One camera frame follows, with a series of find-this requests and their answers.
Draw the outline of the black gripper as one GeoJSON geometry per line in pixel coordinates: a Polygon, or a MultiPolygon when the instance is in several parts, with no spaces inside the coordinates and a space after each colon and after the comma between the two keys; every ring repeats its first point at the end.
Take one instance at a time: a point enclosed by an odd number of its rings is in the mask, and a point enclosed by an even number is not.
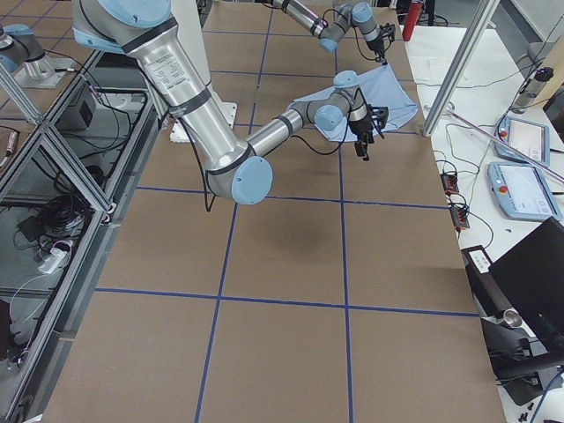
{"type": "Polygon", "coordinates": [[[359,120],[350,121],[350,129],[352,133],[356,136],[356,142],[354,143],[354,148],[356,155],[362,158],[363,161],[370,161],[368,147],[369,144],[373,144],[374,141],[374,122],[371,115],[365,115],[359,120]]]}
{"type": "Polygon", "coordinates": [[[376,37],[368,43],[369,49],[375,53],[375,62],[382,64],[382,66],[389,65],[388,59],[385,56],[386,47],[385,39],[383,37],[376,37]]]}

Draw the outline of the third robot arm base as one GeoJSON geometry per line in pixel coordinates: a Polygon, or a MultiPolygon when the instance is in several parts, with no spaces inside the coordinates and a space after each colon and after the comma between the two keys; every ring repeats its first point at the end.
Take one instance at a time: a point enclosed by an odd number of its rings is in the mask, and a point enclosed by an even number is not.
{"type": "Polygon", "coordinates": [[[47,54],[26,25],[1,26],[1,64],[24,88],[55,89],[75,70],[72,58],[47,54]]]}

